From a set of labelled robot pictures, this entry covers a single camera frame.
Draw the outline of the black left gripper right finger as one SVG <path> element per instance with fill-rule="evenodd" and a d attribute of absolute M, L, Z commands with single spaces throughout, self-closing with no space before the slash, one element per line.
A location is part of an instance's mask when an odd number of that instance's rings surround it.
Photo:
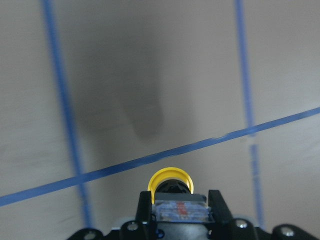
<path fill-rule="evenodd" d="M 208 191 L 208 206 L 213 223 L 209 225 L 210 240 L 257 240 L 258 234 L 251 222 L 234 218 L 219 190 Z"/>

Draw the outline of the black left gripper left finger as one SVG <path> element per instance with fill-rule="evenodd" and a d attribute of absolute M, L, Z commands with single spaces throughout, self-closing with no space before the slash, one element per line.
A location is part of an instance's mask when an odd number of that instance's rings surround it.
<path fill-rule="evenodd" d="M 152 214 L 152 194 L 142 191 L 139 194 L 135 219 L 125 222 L 119 231 L 120 240 L 156 240 L 157 224 Z"/>

